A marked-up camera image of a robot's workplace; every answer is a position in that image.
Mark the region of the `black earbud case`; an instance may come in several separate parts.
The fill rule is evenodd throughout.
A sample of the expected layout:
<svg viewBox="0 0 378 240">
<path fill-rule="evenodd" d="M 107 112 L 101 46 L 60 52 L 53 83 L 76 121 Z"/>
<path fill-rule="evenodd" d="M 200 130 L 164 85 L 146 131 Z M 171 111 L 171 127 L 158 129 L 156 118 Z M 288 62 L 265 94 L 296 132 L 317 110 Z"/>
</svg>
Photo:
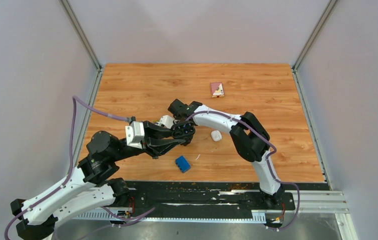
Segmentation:
<svg viewBox="0 0 378 240">
<path fill-rule="evenodd" d="M 172 125 L 171 132 L 175 139 L 190 138 L 195 134 L 195 124 L 191 121 L 178 122 Z"/>
</svg>

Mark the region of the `white earbud charging case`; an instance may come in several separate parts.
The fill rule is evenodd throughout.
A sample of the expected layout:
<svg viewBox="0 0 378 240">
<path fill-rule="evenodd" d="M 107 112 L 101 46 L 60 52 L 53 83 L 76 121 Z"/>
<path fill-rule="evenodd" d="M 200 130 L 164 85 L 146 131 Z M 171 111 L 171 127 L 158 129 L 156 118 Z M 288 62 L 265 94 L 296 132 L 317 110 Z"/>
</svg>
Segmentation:
<svg viewBox="0 0 378 240">
<path fill-rule="evenodd" d="M 211 139 L 214 141 L 214 142 L 219 142 L 222 140 L 222 134 L 220 131 L 218 130 L 214 130 L 211 132 Z"/>
</svg>

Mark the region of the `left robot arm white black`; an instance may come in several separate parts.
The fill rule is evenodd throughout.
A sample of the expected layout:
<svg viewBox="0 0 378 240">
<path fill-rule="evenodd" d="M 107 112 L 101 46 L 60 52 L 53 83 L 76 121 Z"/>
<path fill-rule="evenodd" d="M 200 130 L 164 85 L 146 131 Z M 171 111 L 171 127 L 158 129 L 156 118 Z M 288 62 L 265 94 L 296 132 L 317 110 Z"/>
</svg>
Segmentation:
<svg viewBox="0 0 378 240">
<path fill-rule="evenodd" d="M 194 133 L 190 121 L 170 127 L 133 121 L 121 139 L 107 131 L 96 132 L 87 144 L 88 155 L 72 166 L 62 180 L 31 199 L 11 202 L 18 236 L 45 240 L 79 214 L 112 204 L 125 206 L 130 200 L 129 188 L 122 178 L 113 178 L 119 170 L 116 162 L 140 154 L 156 159 L 175 146 L 189 144 Z"/>
</svg>

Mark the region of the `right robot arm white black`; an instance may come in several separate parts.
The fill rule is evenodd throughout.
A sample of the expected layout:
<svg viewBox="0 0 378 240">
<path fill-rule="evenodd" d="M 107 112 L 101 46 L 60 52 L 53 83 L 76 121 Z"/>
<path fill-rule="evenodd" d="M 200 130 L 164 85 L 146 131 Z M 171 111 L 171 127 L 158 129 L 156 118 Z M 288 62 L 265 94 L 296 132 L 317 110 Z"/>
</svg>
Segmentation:
<svg viewBox="0 0 378 240">
<path fill-rule="evenodd" d="M 197 126 L 229 134 L 237 153 L 251 163 L 259 178 L 259 187 L 264 193 L 263 204 L 274 209 L 282 203 L 284 189 L 271 161 L 276 147 L 271 144 L 270 135 L 253 113 L 230 114 L 200 102 L 184 104 L 178 99 L 169 105 L 168 111 L 176 120 L 189 120 Z"/>
</svg>

